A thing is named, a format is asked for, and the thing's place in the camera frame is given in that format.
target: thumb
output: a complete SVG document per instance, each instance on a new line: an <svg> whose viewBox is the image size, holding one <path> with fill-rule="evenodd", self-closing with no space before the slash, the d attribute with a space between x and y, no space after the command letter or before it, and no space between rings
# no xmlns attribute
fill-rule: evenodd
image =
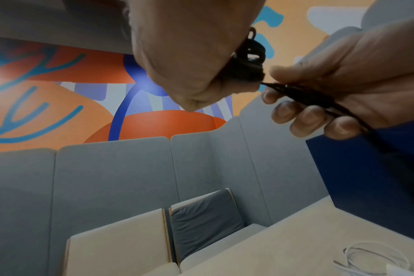
<svg viewBox="0 0 414 276"><path fill-rule="evenodd" d="M300 83L334 73L342 60L355 47L360 36L352 35L344 38L325 50L304 59L293 66L272 66L269 74L280 83Z"/></svg>

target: light wood tabletop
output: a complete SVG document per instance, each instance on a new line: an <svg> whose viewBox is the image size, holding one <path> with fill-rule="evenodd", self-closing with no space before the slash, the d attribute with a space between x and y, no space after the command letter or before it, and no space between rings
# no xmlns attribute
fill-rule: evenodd
<svg viewBox="0 0 414 276"><path fill-rule="evenodd" d="M414 271L413 239L337 209L326 197L182 276L339 276L332 261L345 264L343 249L359 241L398 249Z"/></svg>

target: colorful wall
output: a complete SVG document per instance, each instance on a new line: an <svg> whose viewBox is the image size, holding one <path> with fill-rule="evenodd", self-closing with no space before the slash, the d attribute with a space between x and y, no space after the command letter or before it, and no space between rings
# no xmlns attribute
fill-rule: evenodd
<svg viewBox="0 0 414 276"><path fill-rule="evenodd" d="M372 0L271 0L254 22L266 68L299 60L327 35L358 26ZM258 93L189 113L133 56L0 38L0 151L214 130Z"/></svg>

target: finger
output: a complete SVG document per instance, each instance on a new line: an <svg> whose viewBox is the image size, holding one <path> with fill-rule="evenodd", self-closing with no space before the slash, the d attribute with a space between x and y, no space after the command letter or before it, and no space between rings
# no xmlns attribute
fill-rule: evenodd
<svg viewBox="0 0 414 276"><path fill-rule="evenodd" d="M359 38L358 35L349 36L293 66L273 66L269 74L276 81L284 84L301 83L322 77L339 67L341 61L351 52Z"/></svg>
<svg viewBox="0 0 414 276"><path fill-rule="evenodd" d="M362 132L356 119L342 116L334 119L325 126L324 134L335 140L345 140L359 135Z"/></svg>
<svg viewBox="0 0 414 276"><path fill-rule="evenodd" d="M275 104L278 99L284 97L283 94L276 91L275 89L272 89L270 87L265 87L262 92L262 101L267 104Z"/></svg>
<svg viewBox="0 0 414 276"><path fill-rule="evenodd" d="M311 105L304 109L290 125L290 132L296 137L306 137L326 122L324 109L317 105Z"/></svg>
<svg viewBox="0 0 414 276"><path fill-rule="evenodd" d="M274 108L271 118L277 124L284 124L295 118L302 110L299 103L285 100Z"/></svg>
<svg viewBox="0 0 414 276"><path fill-rule="evenodd" d="M203 107L212 105L221 99L242 92L255 92L260 88L260 83L250 83L236 80L220 80L215 79L202 92L190 96L175 96L175 102L178 103L184 110L196 111Z"/></svg>

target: purple painted shape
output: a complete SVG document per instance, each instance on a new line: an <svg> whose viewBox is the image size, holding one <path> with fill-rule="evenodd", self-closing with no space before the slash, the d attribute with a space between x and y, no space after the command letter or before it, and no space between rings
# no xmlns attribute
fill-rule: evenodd
<svg viewBox="0 0 414 276"><path fill-rule="evenodd" d="M177 105L169 96L162 97L163 110L180 110L180 106Z"/></svg>
<svg viewBox="0 0 414 276"><path fill-rule="evenodd" d="M232 95L225 98L225 101L227 101L228 108L230 109L231 116L233 116L233 97Z"/></svg>
<svg viewBox="0 0 414 276"><path fill-rule="evenodd" d="M152 111L151 103L149 102L148 93L141 90L134 96L128 107L125 116L150 112Z"/></svg>
<svg viewBox="0 0 414 276"><path fill-rule="evenodd" d="M105 100L107 83L77 83L74 91L92 100Z"/></svg>
<svg viewBox="0 0 414 276"><path fill-rule="evenodd" d="M213 116L214 117L224 119L224 116L222 115L222 112L219 109L219 106L217 104L212 104L211 105L211 108L212 108Z"/></svg>
<svg viewBox="0 0 414 276"><path fill-rule="evenodd" d="M126 84L125 95L128 94L128 92L131 90L131 88L133 88L134 85L135 85L135 83L127 83Z"/></svg>

